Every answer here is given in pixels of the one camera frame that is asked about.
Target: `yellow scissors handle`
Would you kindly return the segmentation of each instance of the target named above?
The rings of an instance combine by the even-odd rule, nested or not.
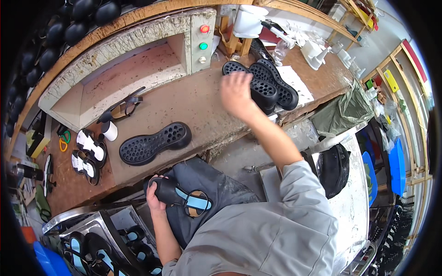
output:
[[[66,143],[64,140],[62,140],[61,138],[58,140],[58,145],[60,146],[60,150],[61,152],[65,152],[68,149],[68,143]]]

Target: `red indicator light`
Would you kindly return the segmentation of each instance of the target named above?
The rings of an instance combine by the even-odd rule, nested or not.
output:
[[[209,27],[208,25],[202,25],[202,26],[199,28],[199,30],[200,30],[202,33],[207,33],[207,32],[210,30],[210,27]]]

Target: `sleeve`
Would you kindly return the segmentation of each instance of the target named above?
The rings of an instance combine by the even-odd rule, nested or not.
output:
[[[284,166],[280,193],[284,217],[302,228],[297,233],[317,256],[310,275],[330,275],[336,254],[338,220],[333,215],[325,190],[306,161]]]
[[[163,266],[163,270],[161,271],[161,275],[162,276],[172,276],[172,275],[174,275],[172,272],[173,272],[173,269],[175,268],[177,262],[178,262],[177,260],[172,260],[172,261],[166,263]]]

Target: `paper sheet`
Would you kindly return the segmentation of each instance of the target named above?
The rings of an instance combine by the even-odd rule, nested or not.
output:
[[[293,70],[291,66],[278,66],[276,67],[281,78],[296,91],[298,91],[298,105],[303,106],[308,102],[313,101],[312,93],[308,90],[305,83],[300,79],[298,74]]]

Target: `light blue insole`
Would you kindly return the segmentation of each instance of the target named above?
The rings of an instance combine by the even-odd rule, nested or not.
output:
[[[134,241],[137,239],[137,234],[134,232],[130,232],[129,234],[127,234],[127,237],[129,238],[129,241],[126,239],[125,236],[120,236],[121,239],[123,240],[124,243],[128,243],[129,241]]]
[[[75,252],[80,253],[80,242],[76,238],[72,238],[71,243],[72,243],[71,249],[74,250]],[[81,258],[74,254],[72,254],[72,258],[74,258],[74,266],[78,269],[78,271],[86,275],[86,270],[83,267]]]
[[[109,258],[109,256],[107,255],[106,251],[104,251],[103,249],[100,249],[100,250],[98,250],[97,253],[104,255],[104,258],[102,259],[102,261],[104,261],[109,266],[109,268],[112,270],[112,272],[113,272],[114,271],[114,266],[111,264],[111,258]],[[118,272],[118,276],[126,276],[126,274],[124,274],[123,272],[119,271]]]
[[[152,275],[158,275],[158,274],[160,274],[160,273],[161,273],[161,269],[160,269],[160,268],[156,268],[156,269],[152,270],[152,272],[151,272],[150,274],[152,274]]]
[[[137,255],[137,259],[138,259],[139,261],[144,261],[144,258],[146,258],[146,254],[145,254],[144,252],[140,252],[140,253],[138,253],[138,255]]]
[[[187,195],[185,193],[183,193],[180,189],[175,188],[175,191],[183,199],[187,198]],[[204,210],[206,208],[206,206],[207,206],[207,210],[210,210],[210,208],[212,208],[212,204],[210,203],[210,201],[209,201],[209,204],[207,204],[207,200],[193,197],[193,196],[189,197],[189,200],[187,201],[187,205],[189,207],[193,207],[193,208],[197,208],[197,209],[201,209],[201,210]]]

